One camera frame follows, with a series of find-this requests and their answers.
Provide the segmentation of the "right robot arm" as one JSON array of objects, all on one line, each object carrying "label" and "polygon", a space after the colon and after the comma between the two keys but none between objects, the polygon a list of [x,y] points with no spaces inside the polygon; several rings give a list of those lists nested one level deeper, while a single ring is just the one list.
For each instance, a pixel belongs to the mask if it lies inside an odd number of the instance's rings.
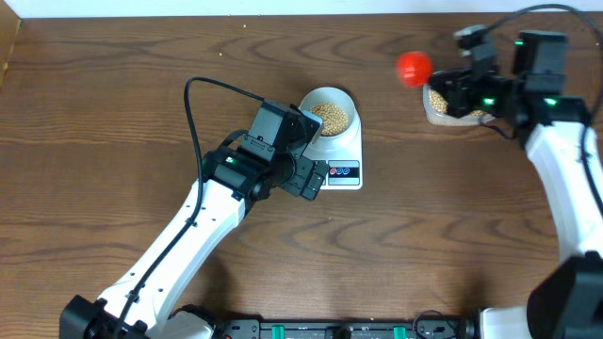
[{"label": "right robot arm", "polygon": [[599,338],[602,335],[602,166],[592,116],[583,99],[563,95],[567,38],[525,30],[512,74],[499,74],[497,52],[482,25],[454,35],[467,68],[433,73],[426,86],[460,120],[480,110],[506,121],[545,188],[560,264],[510,308],[467,319],[461,338]]}]

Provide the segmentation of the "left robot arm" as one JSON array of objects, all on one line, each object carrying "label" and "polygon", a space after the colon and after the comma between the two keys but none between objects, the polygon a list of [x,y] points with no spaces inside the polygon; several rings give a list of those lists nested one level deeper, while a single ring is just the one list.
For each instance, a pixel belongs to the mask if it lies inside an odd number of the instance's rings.
[{"label": "left robot arm", "polygon": [[59,318],[62,338],[210,338],[215,327],[174,306],[209,254],[274,187],[313,200],[329,167],[299,151],[268,147],[205,155],[201,177],[139,260],[95,301],[74,297]]}]

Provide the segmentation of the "red measuring scoop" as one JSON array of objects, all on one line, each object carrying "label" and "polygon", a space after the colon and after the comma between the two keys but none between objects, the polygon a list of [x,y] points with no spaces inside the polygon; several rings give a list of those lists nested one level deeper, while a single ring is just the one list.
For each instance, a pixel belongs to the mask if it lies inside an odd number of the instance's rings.
[{"label": "red measuring scoop", "polygon": [[397,59],[397,75],[407,88],[425,85],[432,74],[432,61],[427,54],[413,51],[401,54]]}]

